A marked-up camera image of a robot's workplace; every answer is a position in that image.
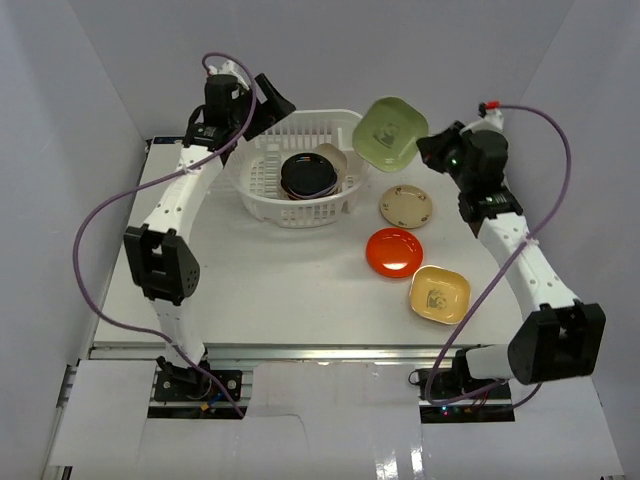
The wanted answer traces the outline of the green square panda plate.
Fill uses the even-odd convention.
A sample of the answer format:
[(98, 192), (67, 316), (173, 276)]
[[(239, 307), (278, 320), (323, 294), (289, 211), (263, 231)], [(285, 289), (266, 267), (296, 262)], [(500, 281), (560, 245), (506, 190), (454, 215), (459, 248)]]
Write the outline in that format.
[(418, 155), (416, 142), (429, 135), (427, 118), (398, 97), (376, 100), (352, 134), (354, 151), (385, 173), (406, 168)]

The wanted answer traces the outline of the black round plate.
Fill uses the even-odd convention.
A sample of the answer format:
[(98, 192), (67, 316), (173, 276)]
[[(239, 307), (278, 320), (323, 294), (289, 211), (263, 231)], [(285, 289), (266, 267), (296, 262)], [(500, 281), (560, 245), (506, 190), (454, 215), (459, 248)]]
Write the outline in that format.
[(294, 154), (281, 167), (281, 185), (302, 197), (316, 196), (333, 188), (337, 178), (333, 164), (313, 152)]

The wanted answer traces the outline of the cream square panda plate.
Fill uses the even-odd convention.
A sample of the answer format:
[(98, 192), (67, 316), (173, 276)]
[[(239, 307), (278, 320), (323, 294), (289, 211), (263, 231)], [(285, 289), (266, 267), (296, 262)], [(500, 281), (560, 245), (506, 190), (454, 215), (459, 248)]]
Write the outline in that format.
[(338, 182), (342, 183), (348, 170), (348, 158), (346, 154), (331, 143), (319, 144), (313, 152), (326, 158), (332, 164), (338, 177)]

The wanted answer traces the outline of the orange round plate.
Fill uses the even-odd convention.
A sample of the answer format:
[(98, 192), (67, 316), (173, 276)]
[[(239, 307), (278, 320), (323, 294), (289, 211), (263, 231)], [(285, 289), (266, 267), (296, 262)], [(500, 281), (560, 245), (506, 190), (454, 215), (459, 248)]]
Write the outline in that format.
[(407, 230), (384, 228), (368, 240), (365, 256), (379, 275), (392, 279), (412, 276), (422, 265), (424, 250), (420, 241)]

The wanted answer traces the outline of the yellow square panda plate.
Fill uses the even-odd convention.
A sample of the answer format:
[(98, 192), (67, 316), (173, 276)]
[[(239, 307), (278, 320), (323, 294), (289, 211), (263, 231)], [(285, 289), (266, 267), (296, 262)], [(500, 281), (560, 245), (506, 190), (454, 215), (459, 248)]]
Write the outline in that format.
[(423, 266), (413, 275), (409, 303), (420, 317), (457, 325), (465, 317), (470, 303), (471, 286), (461, 274), (437, 266)]

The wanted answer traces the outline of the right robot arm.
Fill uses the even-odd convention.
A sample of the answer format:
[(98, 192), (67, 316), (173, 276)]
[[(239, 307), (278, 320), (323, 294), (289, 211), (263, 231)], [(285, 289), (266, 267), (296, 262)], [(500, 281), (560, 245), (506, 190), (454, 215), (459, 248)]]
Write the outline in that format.
[(563, 283), (531, 235), (504, 180), (505, 136), (456, 122), (419, 139), (417, 147), (427, 167), (449, 175), (458, 187), (460, 215), (499, 265), (497, 277), (507, 281), (522, 315), (508, 343), (458, 350), (451, 368), (431, 375), (428, 385), (449, 382), (459, 396), (472, 399), (505, 380), (531, 385), (591, 375), (605, 313)]

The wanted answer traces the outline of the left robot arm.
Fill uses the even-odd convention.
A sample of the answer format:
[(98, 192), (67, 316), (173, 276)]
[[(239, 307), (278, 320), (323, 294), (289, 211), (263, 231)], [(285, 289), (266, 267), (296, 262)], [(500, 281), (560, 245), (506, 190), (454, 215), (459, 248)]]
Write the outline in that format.
[(190, 116), (172, 179), (159, 203), (141, 226), (130, 226), (124, 247), (134, 284), (154, 309), (160, 331), (167, 336), (165, 358), (182, 368), (177, 387), (199, 399), (211, 387), (211, 374), (198, 364), (206, 349), (186, 300), (195, 293), (200, 266), (189, 236), (205, 194), (222, 172), (239, 140), (251, 140), (292, 114), (293, 103), (265, 74), (246, 86), (236, 74), (212, 74), (205, 84), (205, 102)]

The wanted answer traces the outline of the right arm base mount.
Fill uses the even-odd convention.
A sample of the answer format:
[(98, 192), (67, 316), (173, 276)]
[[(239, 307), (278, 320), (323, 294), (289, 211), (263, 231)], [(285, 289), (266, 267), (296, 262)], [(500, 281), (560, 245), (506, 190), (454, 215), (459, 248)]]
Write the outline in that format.
[[(509, 423), (515, 421), (512, 395), (508, 384), (487, 393), (446, 406), (434, 406), (427, 401), (426, 384), (430, 370), (414, 369), (408, 375), (408, 383), (419, 389), (419, 412), (423, 425)], [(462, 395), (461, 384), (454, 380), (453, 373), (444, 369), (437, 373), (432, 398), (445, 400)]]

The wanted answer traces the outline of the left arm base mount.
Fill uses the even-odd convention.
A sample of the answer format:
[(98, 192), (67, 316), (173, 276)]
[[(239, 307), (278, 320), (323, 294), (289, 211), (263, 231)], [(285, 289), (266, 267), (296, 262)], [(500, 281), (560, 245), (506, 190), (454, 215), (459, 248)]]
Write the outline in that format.
[(209, 406), (241, 399), (243, 373), (241, 370), (213, 370), (207, 360), (202, 360), (199, 367), (226, 389), (226, 396), (220, 386), (211, 378), (192, 367), (179, 367), (167, 361), (164, 356), (156, 359), (157, 370), (152, 399), (160, 403), (201, 402)]

